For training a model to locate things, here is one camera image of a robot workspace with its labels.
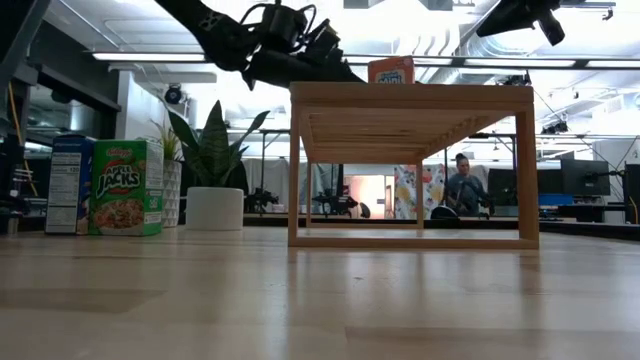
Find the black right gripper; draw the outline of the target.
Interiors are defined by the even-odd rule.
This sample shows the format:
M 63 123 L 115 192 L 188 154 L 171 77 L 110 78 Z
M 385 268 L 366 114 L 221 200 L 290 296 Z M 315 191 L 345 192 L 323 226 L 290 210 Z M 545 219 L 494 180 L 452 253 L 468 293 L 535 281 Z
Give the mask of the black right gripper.
M 523 2 L 498 2 L 489 16 L 476 30 L 479 37 L 534 28 L 539 25 L 551 46 L 565 38 L 565 32 L 553 12 L 560 8 L 560 0 L 523 0 Z

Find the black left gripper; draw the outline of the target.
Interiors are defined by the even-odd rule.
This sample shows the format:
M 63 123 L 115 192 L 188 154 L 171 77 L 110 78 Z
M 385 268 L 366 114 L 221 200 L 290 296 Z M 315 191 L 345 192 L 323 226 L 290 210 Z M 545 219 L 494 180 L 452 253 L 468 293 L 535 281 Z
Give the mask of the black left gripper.
M 288 89 L 292 82 L 364 83 L 343 59 L 340 38 L 324 20 L 302 37 L 303 51 L 284 53 L 260 45 L 243 71 L 250 89 L 260 81 Z

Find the orange cereal box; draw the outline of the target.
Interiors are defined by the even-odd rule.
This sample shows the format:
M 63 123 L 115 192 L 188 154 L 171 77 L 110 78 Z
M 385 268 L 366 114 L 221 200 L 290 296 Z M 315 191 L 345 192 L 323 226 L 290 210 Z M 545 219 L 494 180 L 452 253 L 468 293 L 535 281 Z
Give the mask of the orange cereal box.
M 368 63 L 369 83 L 414 84 L 415 65 L 411 56 L 389 57 Z

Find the green Apple Jacks cereal box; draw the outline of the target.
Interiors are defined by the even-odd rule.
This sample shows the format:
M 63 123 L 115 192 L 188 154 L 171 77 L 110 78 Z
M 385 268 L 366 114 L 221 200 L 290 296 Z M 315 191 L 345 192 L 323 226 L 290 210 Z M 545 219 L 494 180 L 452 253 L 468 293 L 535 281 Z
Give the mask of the green Apple Jacks cereal box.
M 154 142 L 99 140 L 94 147 L 89 233 L 150 236 L 162 231 L 163 148 Z

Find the blue cereal box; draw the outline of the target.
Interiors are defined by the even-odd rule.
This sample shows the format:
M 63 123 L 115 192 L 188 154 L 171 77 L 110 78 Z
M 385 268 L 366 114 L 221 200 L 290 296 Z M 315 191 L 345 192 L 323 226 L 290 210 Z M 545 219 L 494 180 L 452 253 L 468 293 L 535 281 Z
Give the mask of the blue cereal box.
M 96 140 L 63 135 L 53 141 L 45 232 L 87 235 Z

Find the wooden slatted shelf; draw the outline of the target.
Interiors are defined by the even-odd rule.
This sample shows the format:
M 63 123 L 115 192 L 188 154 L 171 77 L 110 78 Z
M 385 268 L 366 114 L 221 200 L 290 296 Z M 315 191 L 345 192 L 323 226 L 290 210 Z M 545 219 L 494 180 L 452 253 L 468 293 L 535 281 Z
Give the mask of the wooden slatted shelf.
M 527 86 L 297 82 L 291 85 L 287 240 L 291 247 L 533 250 L 540 245 L 533 90 Z M 413 165 L 423 185 L 428 157 L 506 118 L 516 121 L 518 234 L 439 236 L 425 228 L 424 192 L 416 218 L 377 224 L 369 237 L 352 225 L 298 227 L 299 165 Z

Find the white curtain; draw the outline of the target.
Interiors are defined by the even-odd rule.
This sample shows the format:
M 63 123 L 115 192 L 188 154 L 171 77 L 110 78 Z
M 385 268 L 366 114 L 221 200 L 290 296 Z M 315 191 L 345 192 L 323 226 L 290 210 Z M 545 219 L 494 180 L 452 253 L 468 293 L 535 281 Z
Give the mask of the white curtain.
M 243 160 L 242 163 L 249 194 L 253 193 L 256 188 L 270 191 L 279 197 L 279 203 L 277 205 L 269 204 L 266 213 L 286 213 L 289 204 L 289 161 L 285 158 L 266 160 L 249 158 Z M 334 195 L 338 175 L 339 166 L 336 164 L 313 164 L 311 167 L 311 198 L 320 193 Z M 311 200 L 311 212 L 322 213 L 321 205 Z

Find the pink lit panel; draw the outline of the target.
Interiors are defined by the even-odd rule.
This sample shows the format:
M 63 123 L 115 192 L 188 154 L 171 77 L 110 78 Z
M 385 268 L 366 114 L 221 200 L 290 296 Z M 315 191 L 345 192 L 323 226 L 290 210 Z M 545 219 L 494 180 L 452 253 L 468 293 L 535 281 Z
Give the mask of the pink lit panel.
M 394 177 L 386 175 L 349 175 L 344 180 L 344 193 L 359 205 L 351 211 L 353 217 L 362 217 L 363 203 L 370 219 L 394 219 Z

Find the floral patterned cloth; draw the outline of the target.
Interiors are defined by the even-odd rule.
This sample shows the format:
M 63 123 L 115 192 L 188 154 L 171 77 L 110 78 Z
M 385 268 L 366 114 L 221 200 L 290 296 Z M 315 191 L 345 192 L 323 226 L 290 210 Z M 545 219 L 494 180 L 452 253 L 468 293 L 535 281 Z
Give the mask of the floral patterned cloth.
M 444 197 L 444 165 L 425 164 L 422 171 L 423 215 L 427 220 Z M 416 167 L 394 167 L 394 215 L 396 219 L 415 220 L 418 207 L 416 192 Z

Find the black computer monitor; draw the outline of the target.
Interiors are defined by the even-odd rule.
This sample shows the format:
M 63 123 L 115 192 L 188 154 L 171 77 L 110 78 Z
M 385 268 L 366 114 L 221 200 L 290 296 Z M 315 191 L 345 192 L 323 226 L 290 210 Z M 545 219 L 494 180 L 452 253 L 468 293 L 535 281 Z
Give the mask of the black computer monitor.
M 575 196 L 608 196 L 609 165 L 605 161 L 563 159 L 561 161 L 563 190 Z
M 623 194 L 625 221 L 640 225 L 640 164 L 627 163 L 625 165 Z
M 538 192 L 540 194 L 562 194 L 563 175 L 560 169 L 542 169 L 537 171 Z

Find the person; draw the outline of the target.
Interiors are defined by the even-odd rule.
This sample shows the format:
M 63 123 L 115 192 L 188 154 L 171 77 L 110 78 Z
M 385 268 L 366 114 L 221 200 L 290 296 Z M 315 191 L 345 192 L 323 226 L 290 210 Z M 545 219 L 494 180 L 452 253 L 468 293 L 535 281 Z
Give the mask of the person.
M 457 172 L 447 179 L 447 205 L 459 216 L 479 216 L 480 207 L 492 208 L 490 196 L 480 179 L 471 174 L 468 158 L 458 153 L 455 160 Z

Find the snake plant in white pot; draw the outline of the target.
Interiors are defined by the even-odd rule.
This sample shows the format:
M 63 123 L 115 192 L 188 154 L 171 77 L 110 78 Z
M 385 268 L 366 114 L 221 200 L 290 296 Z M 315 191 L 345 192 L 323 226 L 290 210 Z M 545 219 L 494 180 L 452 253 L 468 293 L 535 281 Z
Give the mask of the snake plant in white pot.
M 268 117 L 259 113 L 235 141 L 229 140 L 222 105 L 212 107 L 205 126 L 196 131 L 180 115 L 170 112 L 186 165 L 197 181 L 187 190 L 185 226 L 194 231 L 240 231 L 243 229 L 246 171 L 242 157 L 244 140 Z

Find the blue bin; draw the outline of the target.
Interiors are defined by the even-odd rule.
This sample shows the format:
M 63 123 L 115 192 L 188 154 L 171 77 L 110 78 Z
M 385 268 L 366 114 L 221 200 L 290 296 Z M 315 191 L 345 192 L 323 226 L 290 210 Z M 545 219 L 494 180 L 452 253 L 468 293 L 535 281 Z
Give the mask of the blue bin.
M 539 194 L 538 205 L 542 206 L 567 206 L 574 203 L 574 197 L 567 194 Z

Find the succulent in patterned white pot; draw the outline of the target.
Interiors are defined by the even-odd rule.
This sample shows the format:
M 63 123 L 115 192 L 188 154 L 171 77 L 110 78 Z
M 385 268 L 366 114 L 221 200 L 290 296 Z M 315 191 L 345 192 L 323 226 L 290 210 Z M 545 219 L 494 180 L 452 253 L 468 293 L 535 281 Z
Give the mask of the succulent in patterned white pot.
M 180 162 L 180 141 L 172 128 L 151 120 L 158 136 L 154 140 L 163 148 L 163 215 L 164 228 L 178 225 L 180 216 L 180 187 L 182 164 Z

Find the black aluminium table frame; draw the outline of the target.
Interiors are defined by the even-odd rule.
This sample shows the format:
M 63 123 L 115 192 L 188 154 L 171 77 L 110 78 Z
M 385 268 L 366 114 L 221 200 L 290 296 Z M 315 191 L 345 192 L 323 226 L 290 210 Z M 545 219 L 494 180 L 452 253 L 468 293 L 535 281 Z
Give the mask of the black aluminium table frame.
M 311 223 L 314 226 L 338 225 L 363 226 L 365 228 L 393 228 L 396 226 L 408 226 L 414 228 L 415 220 L 397 219 L 351 219 L 348 217 L 313 217 Z M 243 225 L 252 227 L 287 227 L 288 216 L 286 214 L 272 214 L 259 216 L 257 214 L 245 214 Z M 517 230 L 518 221 L 515 218 L 506 220 L 425 220 L 425 229 L 463 229 L 463 230 Z M 540 232 L 575 235 L 615 240 L 640 242 L 640 225 L 612 225 L 604 223 L 585 222 L 552 222 L 541 221 Z

